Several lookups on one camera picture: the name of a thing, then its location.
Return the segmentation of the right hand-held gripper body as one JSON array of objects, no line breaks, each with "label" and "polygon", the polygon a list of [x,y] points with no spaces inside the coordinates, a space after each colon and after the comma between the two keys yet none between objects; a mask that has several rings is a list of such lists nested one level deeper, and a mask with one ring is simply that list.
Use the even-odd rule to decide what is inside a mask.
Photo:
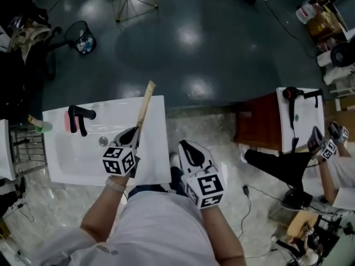
[{"label": "right hand-held gripper body", "polygon": [[225,181],[221,172],[200,171],[182,175],[184,192],[198,209],[218,205],[225,193]]}]

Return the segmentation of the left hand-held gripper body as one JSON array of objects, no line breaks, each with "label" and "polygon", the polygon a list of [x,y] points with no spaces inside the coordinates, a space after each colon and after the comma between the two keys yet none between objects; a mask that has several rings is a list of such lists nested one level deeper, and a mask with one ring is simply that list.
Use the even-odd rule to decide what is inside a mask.
[{"label": "left hand-held gripper body", "polygon": [[139,144],[119,146],[111,142],[102,158],[106,173],[120,177],[130,174],[130,178],[135,178],[140,161],[136,155],[138,147]]}]

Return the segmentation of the person's right forearm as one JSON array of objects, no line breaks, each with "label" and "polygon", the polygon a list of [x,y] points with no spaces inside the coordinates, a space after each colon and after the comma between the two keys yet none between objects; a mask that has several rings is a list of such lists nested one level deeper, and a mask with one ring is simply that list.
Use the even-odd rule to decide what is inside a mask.
[{"label": "person's right forearm", "polygon": [[204,208],[202,220],[220,266],[247,266],[242,245],[218,206]]}]

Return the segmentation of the person's left forearm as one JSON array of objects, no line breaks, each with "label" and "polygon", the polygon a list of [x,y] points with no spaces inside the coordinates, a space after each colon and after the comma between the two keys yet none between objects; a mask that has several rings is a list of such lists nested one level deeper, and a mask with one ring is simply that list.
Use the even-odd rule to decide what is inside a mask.
[{"label": "person's left forearm", "polygon": [[106,185],[85,214],[80,228],[97,243],[106,242],[113,227],[123,192]]}]

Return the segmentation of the beige wristband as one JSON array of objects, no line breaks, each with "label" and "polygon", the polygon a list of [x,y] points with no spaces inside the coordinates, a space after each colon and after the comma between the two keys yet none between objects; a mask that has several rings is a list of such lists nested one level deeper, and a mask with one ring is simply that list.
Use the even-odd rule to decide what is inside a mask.
[{"label": "beige wristband", "polygon": [[124,193],[126,190],[126,186],[120,185],[116,182],[114,182],[111,177],[108,177],[106,180],[106,185],[111,187],[113,190],[120,192],[120,193]]}]

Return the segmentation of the person's grey shirt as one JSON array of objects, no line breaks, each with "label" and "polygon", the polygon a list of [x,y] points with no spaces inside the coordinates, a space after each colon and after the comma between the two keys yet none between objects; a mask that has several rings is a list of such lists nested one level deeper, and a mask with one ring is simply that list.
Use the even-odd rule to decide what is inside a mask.
[{"label": "person's grey shirt", "polygon": [[31,259],[33,266],[219,266],[191,199],[139,192],[116,231],[97,243],[80,228],[61,229]]}]

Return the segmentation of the metal rack stand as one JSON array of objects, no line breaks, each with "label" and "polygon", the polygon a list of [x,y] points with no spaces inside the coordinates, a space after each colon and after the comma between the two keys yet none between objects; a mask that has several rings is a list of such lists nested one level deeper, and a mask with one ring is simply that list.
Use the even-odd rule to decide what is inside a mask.
[{"label": "metal rack stand", "polygon": [[9,140],[16,175],[25,176],[47,168],[44,136],[34,125],[11,125]]}]

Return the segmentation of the narrow white sink basin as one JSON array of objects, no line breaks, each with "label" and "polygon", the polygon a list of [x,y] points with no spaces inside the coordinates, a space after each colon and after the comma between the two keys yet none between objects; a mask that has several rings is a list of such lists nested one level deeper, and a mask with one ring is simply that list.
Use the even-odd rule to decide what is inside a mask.
[{"label": "narrow white sink basin", "polygon": [[285,154],[291,152],[292,139],[294,137],[298,138],[296,151],[306,147],[313,127],[318,127],[320,132],[324,134],[324,112],[322,95],[312,96],[307,99],[299,96],[295,100],[294,128],[292,128],[289,117],[289,101],[283,97],[283,91],[283,87],[276,89],[281,123],[281,151]]}]

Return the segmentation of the black mesh waste bin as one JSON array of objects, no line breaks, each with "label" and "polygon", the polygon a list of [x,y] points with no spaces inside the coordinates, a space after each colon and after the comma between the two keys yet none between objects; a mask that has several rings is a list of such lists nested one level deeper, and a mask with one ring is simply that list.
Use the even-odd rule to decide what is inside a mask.
[{"label": "black mesh waste bin", "polygon": [[85,21],[73,23],[65,31],[64,40],[80,55],[90,54],[97,45],[97,41]]}]

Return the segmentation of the black hair dryer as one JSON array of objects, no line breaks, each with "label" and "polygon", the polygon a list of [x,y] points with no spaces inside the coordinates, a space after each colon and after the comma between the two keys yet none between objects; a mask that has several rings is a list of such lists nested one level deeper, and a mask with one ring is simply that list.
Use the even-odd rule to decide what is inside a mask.
[{"label": "black hair dryer", "polygon": [[298,88],[289,86],[286,87],[283,92],[282,96],[288,100],[289,106],[288,106],[288,111],[289,111],[289,120],[290,120],[290,126],[291,129],[294,130],[294,119],[295,119],[295,100],[304,94],[303,90],[300,90]]}]

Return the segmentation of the small white sink basin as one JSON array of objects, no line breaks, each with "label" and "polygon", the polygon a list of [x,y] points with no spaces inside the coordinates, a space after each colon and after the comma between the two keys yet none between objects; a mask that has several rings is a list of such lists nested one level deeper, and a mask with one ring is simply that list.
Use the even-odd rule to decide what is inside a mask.
[{"label": "small white sink basin", "polygon": [[8,120],[0,120],[0,177],[16,179],[11,157]]}]

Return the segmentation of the black office chair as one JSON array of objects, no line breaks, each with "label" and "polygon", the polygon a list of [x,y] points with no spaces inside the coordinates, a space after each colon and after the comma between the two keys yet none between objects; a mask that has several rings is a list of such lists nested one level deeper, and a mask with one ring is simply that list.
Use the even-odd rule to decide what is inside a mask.
[{"label": "black office chair", "polygon": [[[46,25],[49,38],[36,43],[24,64],[21,52],[8,52],[13,32],[29,20]],[[15,118],[23,112],[44,78],[52,78],[48,70],[48,54],[56,46],[52,40],[61,28],[52,28],[48,12],[32,0],[0,0],[0,119]]]}]

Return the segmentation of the slim black faucet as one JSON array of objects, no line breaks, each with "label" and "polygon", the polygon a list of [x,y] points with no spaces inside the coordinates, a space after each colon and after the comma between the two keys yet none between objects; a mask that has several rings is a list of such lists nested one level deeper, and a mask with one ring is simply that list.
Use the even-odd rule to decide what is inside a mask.
[{"label": "slim black faucet", "polygon": [[304,93],[303,98],[304,99],[310,99],[310,98],[315,98],[315,108],[318,108],[318,97],[321,97],[323,99],[323,91],[322,89],[318,89],[315,91],[311,91],[309,93]]}]

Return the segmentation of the beige jacket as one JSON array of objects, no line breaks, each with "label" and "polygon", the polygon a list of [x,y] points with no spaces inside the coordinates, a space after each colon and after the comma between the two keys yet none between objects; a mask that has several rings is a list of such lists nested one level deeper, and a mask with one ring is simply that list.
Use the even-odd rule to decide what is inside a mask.
[{"label": "beige jacket", "polygon": [[31,48],[38,42],[49,38],[51,30],[48,26],[29,20],[21,29],[16,29],[10,39],[8,52],[20,51],[24,64]]}]

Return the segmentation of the cardboard box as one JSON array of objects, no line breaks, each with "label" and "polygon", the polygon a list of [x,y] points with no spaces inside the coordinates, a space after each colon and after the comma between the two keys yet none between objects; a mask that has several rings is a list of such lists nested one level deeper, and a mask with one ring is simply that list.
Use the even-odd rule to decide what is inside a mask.
[{"label": "cardboard box", "polygon": [[306,28],[313,38],[323,38],[341,31],[341,27],[337,16],[333,12],[317,12],[316,15],[310,19]]}]

